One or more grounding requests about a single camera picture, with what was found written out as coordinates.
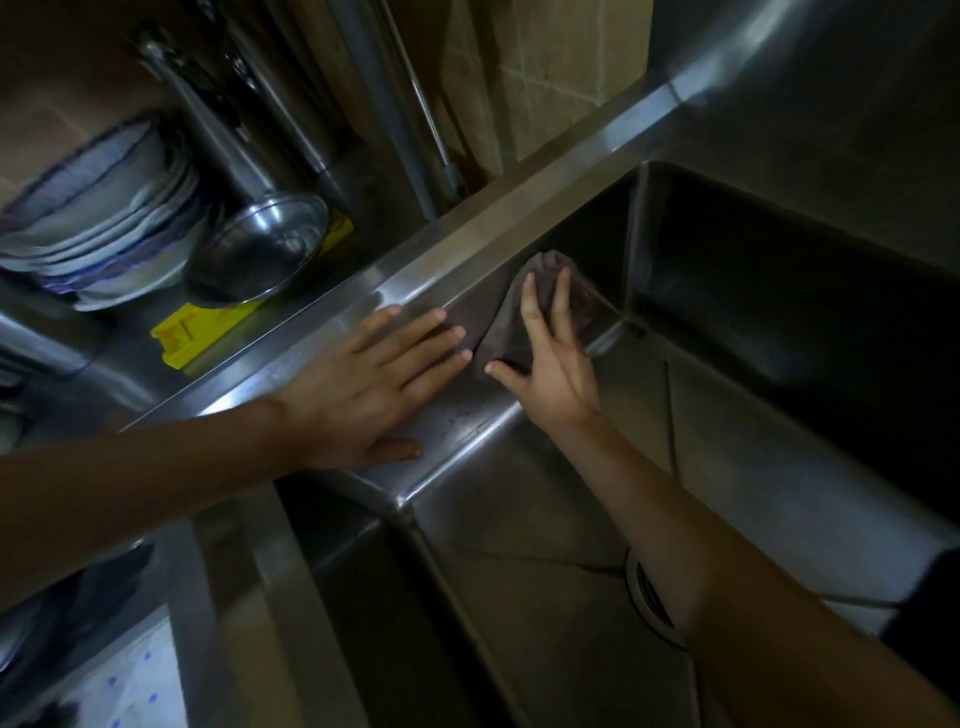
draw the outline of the stack of plates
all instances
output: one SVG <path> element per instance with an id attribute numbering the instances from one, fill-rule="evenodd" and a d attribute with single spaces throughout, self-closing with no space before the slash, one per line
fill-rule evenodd
<path id="1" fill-rule="evenodd" d="M 93 139 L 0 213 L 0 267 L 91 311 L 170 285 L 211 230 L 183 143 L 146 113 Z"/>

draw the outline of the tiled wall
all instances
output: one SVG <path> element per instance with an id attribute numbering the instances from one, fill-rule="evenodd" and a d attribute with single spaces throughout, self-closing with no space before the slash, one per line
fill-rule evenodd
<path id="1" fill-rule="evenodd" d="M 447 143 L 496 176 L 640 78 L 653 0 L 391 0 Z"/>

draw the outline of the finger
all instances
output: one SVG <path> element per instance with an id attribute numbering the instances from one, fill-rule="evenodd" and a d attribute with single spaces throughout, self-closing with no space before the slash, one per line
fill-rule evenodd
<path id="1" fill-rule="evenodd" d="M 406 419 L 436 396 L 438 392 L 444 389 L 447 384 L 467 368 L 467 364 L 469 364 L 472 358 L 473 352 L 469 349 L 456 352 L 446 361 L 428 369 L 407 384 L 401 390 L 403 406 L 400 412 L 400 419 Z"/>
<path id="2" fill-rule="evenodd" d="M 444 319 L 446 319 L 446 311 L 442 308 L 434 308 L 411 321 L 399 331 L 390 334 L 379 344 L 370 347 L 370 357 L 373 363 L 384 364 L 408 352 L 420 339 L 439 326 Z"/>
<path id="3" fill-rule="evenodd" d="M 484 367 L 483 371 L 510 390 L 510 393 L 513 394 L 518 400 L 520 399 L 520 395 L 526 389 L 527 382 L 529 381 L 529 377 L 522 375 L 512 366 L 505 364 L 502 361 L 490 362 L 486 367 Z"/>
<path id="4" fill-rule="evenodd" d="M 370 316 L 360 322 L 343 344 L 345 352 L 357 353 L 371 346 L 377 337 L 400 315 L 398 305 L 388 305 L 376 309 Z"/>
<path id="5" fill-rule="evenodd" d="M 423 447 L 416 440 L 377 440 L 363 453 L 356 467 L 362 470 L 374 465 L 416 460 L 421 455 Z"/>
<path id="6" fill-rule="evenodd" d="M 573 318 L 570 316 L 570 281 L 573 278 L 569 268 L 564 268 L 557 278 L 557 287 L 553 291 L 553 335 L 564 344 L 576 346 L 577 334 L 573 330 Z"/>
<path id="7" fill-rule="evenodd" d="M 523 325 L 527 329 L 527 335 L 530 336 L 534 357 L 548 352 L 550 349 L 550 330 L 543 320 L 543 312 L 540 311 L 540 301 L 537 298 L 537 281 L 532 273 L 523 282 L 520 315 L 523 317 Z"/>
<path id="8" fill-rule="evenodd" d="M 406 384 L 427 367 L 435 364 L 445 353 L 463 341 L 466 335 L 465 328 L 454 327 L 450 331 L 438 333 L 421 341 L 389 364 L 391 374 L 396 378 L 397 383 Z"/>

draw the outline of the stainless steel bowl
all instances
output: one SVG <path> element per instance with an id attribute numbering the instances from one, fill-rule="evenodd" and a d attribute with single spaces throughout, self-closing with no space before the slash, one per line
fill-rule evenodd
<path id="1" fill-rule="evenodd" d="M 277 192 L 241 210 L 187 258 L 187 298 L 223 308 L 273 296 L 320 249 L 329 222 L 326 203 L 306 192 Z"/>

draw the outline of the hand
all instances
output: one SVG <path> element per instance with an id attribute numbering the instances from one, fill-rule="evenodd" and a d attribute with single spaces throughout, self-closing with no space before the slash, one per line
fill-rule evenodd
<path id="1" fill-rule="evenodd" d="M 502 361 L 492 361 L 485 370 L 514 394 L 531 422 L 551 437 L 600 408 L 593 365 L 573 330 L 570 278 L 569 268 L 557 278 L 550 313 L 553 335 L 540 312 L 534 274 L 523 282 L 520 314 L 533 346 L 533 373 L 523 376 Z"/>
<path id="2" fill-rule="evenodd" d="M 444 389 L 472 354 L 441 361 L 463 340 L 463 327 L 424 338 L 446 318 L 439 308 L 381 339 L 399 312 L 397 305 L 375 311 L 272 395 L 282 406 L 297 467 L 361 470 L 420 457 L 416 441 L 381 436 Z"/>

